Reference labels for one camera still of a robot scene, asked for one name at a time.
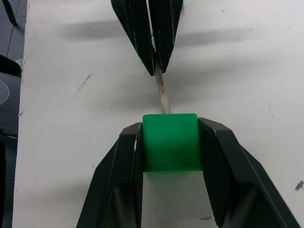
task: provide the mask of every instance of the white tabletop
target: white tabletop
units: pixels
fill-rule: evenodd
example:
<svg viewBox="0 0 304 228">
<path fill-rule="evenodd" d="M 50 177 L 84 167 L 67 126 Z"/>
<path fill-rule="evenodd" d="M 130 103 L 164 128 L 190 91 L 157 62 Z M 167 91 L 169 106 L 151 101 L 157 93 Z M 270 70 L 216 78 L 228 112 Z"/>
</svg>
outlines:
<svg viewBox="0 0 304 228">
<path fill-rule="evenodd" d="M 185 0 L 164 74 L 172 112 L 232 129 L 302 226 L 303 9 L 302 1 Z M 74 228 L 121 130 L 161 112 L 157 87 L 110 0 L 28 0 L 25 36 L 13 227 Z M 142 227 L 215 227 L 197 175 L 145 177 Z M 184 196 L 170 209 L 179 186 Z"/>
</svg>

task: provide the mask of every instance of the green cube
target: green cube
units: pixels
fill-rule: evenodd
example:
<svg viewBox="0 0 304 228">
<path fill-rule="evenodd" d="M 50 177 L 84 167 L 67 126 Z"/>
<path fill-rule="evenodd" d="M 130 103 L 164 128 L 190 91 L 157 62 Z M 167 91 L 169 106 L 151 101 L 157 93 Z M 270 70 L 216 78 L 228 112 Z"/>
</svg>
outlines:
<svg viewBox="0 0 304 228">
<path fill-rule="evenodd" d="M 142 124 L 144 172 L 202 170 L 196 114 L 149 114 Z"/>
</svg>

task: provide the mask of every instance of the white table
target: white table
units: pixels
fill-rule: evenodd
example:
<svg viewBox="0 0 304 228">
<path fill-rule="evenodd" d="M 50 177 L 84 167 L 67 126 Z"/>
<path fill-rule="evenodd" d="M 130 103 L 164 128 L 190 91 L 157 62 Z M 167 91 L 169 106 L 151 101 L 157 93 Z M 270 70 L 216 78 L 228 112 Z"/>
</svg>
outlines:
<svg viewBox="0 0 304 228">
<path fill-rule="evenodd" d="M 302 1 L 185 0 L 164 74 L 172 111 L 231 128 L 301 226 L 303 8 Z M 94 166 L 120 131 L 160 113 L 157 88 L 110 0 L 28 0 L 25 36 L 13 227 L 74 228 Z M 212 216 L 200 176 L 145 177 L 142 227 L 215 227 L 213 217 L 200 220 Z"/>
</svg>

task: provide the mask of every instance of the wooden stick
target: wooden stick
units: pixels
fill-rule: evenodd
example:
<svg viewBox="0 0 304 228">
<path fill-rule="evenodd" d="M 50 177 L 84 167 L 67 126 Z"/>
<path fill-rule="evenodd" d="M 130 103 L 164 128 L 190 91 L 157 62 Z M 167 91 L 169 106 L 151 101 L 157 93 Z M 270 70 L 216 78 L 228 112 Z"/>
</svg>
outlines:
<svg viewBox="0 0 304 228">
<path fill-rule="evenodd" d="M 159 67 L 158 63 L 156 63 L 156 67 L 155 67 L 155 80 L 156 80 L 158 92 L 160 94 L 162 113 L 171 114 L 169 98 L 163 83 L 162 70 Z"/>
</svg>

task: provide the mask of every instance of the floor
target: floor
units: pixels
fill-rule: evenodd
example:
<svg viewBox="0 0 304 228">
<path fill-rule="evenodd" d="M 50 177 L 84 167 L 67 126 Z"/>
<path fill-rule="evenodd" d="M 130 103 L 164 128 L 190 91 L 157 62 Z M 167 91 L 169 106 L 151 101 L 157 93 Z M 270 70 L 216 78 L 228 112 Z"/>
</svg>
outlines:
<svg viewBox="0 0 304 228">
<path fill-rule="evenodd" d="M 19 26 L 13 27 L 8 19 L 3 3 L 0 1 L 0 55 L 6 56 L 12 60 L 18 60 L 23 58 L 27 0 L 10 0 L 10 2 Z M 12 227 L 18 140 L 17 138 L 7 136 L 0 136 L 0 140 L 5 144 L 7 160 L 6 195 L 2 228 L 10 228 Z"/>
</svg>

